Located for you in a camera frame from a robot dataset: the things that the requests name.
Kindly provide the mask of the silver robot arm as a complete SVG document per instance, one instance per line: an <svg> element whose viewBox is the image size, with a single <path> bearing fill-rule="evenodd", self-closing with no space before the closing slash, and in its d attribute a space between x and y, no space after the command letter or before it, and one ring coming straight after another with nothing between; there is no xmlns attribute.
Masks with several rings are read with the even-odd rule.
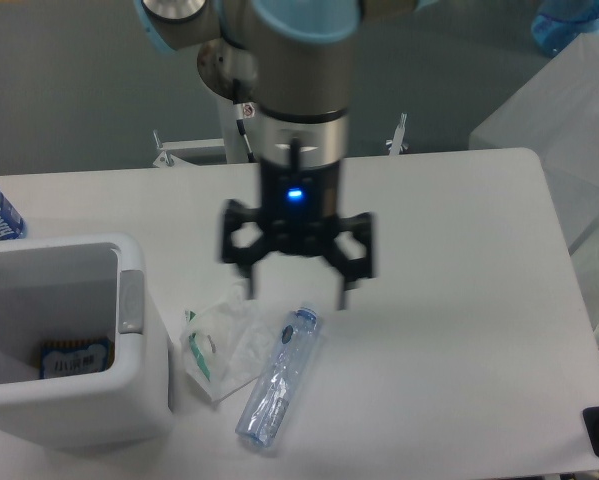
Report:
<svg viewBox="0 0 599 480"><path fill-rule="evenodd" d="M342 217L355 37L420 1L139 1L156 48L218 45L211 86L257 107L260 204L224 207L220 258L247 281L268 254L324 259L343 290L375 274L374 217Z"/></svg>

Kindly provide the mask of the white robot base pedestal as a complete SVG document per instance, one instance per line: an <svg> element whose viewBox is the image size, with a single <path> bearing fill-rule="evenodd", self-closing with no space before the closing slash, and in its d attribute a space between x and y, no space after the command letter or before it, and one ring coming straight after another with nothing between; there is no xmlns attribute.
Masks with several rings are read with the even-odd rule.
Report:
<svg viewBox="0 0 599 480"><path fill-rule="evenodd" d="M253 102L234 103L215 97L221 136L218 138L162 142L153 131L156 158L152 166L172 169L187 166L210 166L255 163L251 133L257 109Z"/></svg>

